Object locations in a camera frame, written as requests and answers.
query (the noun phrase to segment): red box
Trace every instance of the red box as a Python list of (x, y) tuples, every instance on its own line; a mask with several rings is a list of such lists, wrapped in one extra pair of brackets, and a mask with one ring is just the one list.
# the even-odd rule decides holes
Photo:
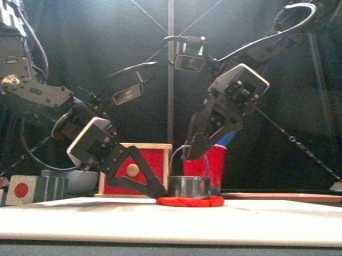
[[(171, 144), (122, 143), (124, 147), (136, 146), (158, 179), (167, 188), (168, 158), (172, 150)], [(131, 157), (124, 161), (115, 177), (126, 176), (146, 184), (146, 177)], [(99, 194), (96, 196), (130, 196), (140, 197), (143, 194), (127, 187), (111, 187), (106, 182), (106, 174), (100, 173)]]

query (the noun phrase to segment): red cup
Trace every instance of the red cup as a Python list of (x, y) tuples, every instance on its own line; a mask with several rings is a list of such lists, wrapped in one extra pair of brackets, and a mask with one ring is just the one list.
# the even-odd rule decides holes
[[(215, 145), (206, 153), (209, 160), (210, 190), (213, 195), (218, 195), (221, 192), (226, 151), (227, 148), (225, 146)], [(205, 157), (198, 160), (185, 161), (183, 169), (186, 176), (207, 176)]]

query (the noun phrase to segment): black backdrop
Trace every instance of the black backdrop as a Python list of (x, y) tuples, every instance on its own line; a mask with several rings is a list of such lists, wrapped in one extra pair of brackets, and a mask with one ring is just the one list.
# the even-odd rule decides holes
[[(150, 59), (167, 36), (167, 0), (26, 0), (24, 3), (50, 59), (48, 83), (66, 85), (83, 100), (87, 97), (78, 88), (100, 91), (108, 74)], [(210, 54), (221, 58), (267, 34), (286, 3), (175, 0), (175, 34), (206, 36)], [(326, 121), (306, 36), (302, 44), (270, 62), (263, 76), (271, 89), (261, 101), (261, 108), (342, 175), (341, 17), (317, 35), (333, 126)], [(40, 63), (36, 50), (34, 53)], [(112, 110), (123, 142), (167, 143), (167, 65), (160, 57), (154, 60), (162, 63), (160, 71), (146, 85), (143, 97)], [(174, 148), (185, 142), (190, 117), (201, 110), (210, 81), (205, 72), (175, 72)], [(11, 122), (5, 110), (1, 115), (0, 153), (1, 169), (5, 170), (23, 150), (16, 144), (16, 122)], [(42, 134), (32, 128), (32, 142)], [(50, 145), (40, 154), (51, 163), (67, 166), (70, 163), (60, 151), (59, 146)], [(15, 173), (38, 174), (39, 167), (26, 160), (7, 175)], [(247, 115), (245, 128), (229, 145), (223, 187), (317, 190), (327, 189), (333, 182), (331, 176), (270, 122), (258, 113)]]

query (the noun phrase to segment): red dot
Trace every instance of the red dot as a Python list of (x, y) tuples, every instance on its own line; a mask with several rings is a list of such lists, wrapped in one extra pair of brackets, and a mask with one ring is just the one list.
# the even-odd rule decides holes
[(26, 197), (28, 193), (28, 186), (26, 183), (19, 183), (15, 188), (15, 195), (18, 198)]

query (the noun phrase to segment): table surface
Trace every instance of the table surface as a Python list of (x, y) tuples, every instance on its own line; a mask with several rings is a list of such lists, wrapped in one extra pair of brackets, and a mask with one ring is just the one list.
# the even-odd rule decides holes
[(342, 247), (342, 208), (282, 200), (190, 208), (82, 197), (3, 207), (0, 217), (0, 239)]

